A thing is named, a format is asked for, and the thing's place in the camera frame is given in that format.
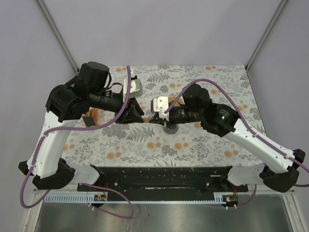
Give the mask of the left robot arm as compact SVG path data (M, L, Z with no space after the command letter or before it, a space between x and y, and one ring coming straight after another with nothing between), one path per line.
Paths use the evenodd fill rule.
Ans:
M83 183L94 191L103 189L104 174L98 167L69 164L62 158L62 153L71 131L86 130L77 128L76 124L90 108L113 112L115 118L111 122L143 122L144 112L136 100L142 95L141 81L127 69L122 90L114 93L111 79L106 65L90 61L80 67L73 79L50 92L35 151L29 160L18 165L23 174L33 176L32 183L37 189L61 189L68 184Z

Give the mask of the brown paper coffee filter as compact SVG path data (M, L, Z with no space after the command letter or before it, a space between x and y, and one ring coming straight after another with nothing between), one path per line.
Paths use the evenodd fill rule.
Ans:
M175 101L175 99L176 97L169 97L169 104L172 104ZM177 102L174 104L174 106L181 106L183 104L184 104L183 100L179 98Z

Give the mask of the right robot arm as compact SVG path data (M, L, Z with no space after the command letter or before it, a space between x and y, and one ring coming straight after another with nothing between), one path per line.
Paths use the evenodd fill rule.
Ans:
M150 123L173 128L178 124L200 122L208 133L226 138L258 157L262 163L255 166L231 167L220 178L220 187L231 191L236 186L264 184L268 188L285 193L296 185L298 167L305 152L287 149L250 126L240 113L225 104L213 103L209 92L198 84L183 90L184 103L174 106L168 97L151 101L154 117Z

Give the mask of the coffee filter pack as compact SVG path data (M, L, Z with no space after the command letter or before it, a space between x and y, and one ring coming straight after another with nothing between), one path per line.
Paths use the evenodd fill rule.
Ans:
M98 125L98 109L90 108L86 114L82 115L82 119L86 127L94 127Z

